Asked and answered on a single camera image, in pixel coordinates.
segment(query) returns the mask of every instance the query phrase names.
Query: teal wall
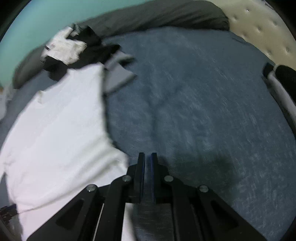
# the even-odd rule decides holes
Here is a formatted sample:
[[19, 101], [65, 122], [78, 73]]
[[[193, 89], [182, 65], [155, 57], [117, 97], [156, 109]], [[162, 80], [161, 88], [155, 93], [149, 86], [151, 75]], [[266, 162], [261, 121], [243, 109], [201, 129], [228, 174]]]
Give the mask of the teal wall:
[[32, 0], [0, 42], [0, 83], [11, 82], [26, 54], [68, 24], [147, 0]]

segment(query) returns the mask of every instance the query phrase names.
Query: tufted headboard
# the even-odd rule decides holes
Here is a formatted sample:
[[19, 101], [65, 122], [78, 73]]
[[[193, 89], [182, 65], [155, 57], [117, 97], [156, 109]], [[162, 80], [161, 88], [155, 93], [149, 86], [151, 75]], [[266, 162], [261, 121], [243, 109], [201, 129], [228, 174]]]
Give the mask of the tufted headboard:
[[209, 0], [229, 18], [230, 31], [253, 44], [275, 64], [296, 70], [296, 40], [264, 0]]

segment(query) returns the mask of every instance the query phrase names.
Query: bed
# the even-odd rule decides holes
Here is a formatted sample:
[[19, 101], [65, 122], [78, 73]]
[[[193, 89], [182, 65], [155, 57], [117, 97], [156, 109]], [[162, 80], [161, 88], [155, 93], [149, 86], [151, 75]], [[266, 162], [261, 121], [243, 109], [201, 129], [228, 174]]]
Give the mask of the bed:
[[[296, 143], [262, 68], [296, 69], [293, 30], [265, 1], [213, 2], [231, 32], [165, 27], [105, 40], [135, 56], [126, 68], [138, 76], [106, 97], [108, 131], [131, 164], [157, 152], [185, 184], [208, 185], [268, 241], [280, 240], [296, 216]], [[55, 83], [42, 74], [11, 101], [2, 141], [35, 92]], [[133, 212], [139, 240], [172, 240], [168, 206], [152, 211], [144, 198]]]

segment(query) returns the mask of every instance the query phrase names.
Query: black cloth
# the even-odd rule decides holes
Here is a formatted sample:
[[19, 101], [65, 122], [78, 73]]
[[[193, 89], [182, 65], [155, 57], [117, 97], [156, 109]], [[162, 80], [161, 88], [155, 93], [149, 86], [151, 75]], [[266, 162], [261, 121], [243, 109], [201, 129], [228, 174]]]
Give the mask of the black cloth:
[[69, 35], [67, 39], [83, 41], [87, 47], [80, 53], [79, 60], [69, 65], [50, 56], [45, 58], [43, 69], [49, 71], [49, 77], [55, 81], [59, 81], [67, 73], [67, 69], [80, 69], [98, 62], [105, 64], [111, 55], [120, 49], [120, 45], [102, 45], [101, 39], [90, 27], [83, 29], [79, 35]]
[[296, 102], [296, 71], [288, 66], [279, 65], [275, 75], [293, 101]]
[[274, 70], [274, 66], [271, 64], [271, 63], [266, 63], [266, 65], [264, 66], [264, 68], [263, 68], [263, 71], [262, 71], [262, 73], [263, 73], [263, 76], [265, 77], [265, 78], [267, 78], [267, 76], [269, 75], [269, 73], [271, 72], [271, 71], [273, 71]]

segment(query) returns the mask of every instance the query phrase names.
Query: black plastic bracket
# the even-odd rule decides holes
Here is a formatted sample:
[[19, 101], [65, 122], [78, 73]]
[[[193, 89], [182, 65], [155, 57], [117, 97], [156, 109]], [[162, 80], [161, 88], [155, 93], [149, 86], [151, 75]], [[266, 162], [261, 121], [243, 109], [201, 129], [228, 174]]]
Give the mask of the black plastic bracket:
[[[150, 156], [155, 203], [170, 203], [175, 241], [266, 241], [205, 185], [184, 185]], [[88, 185], [28, 241], [120, 241], [125, 203], [140, 203], [145, 155], [110, 185]]]

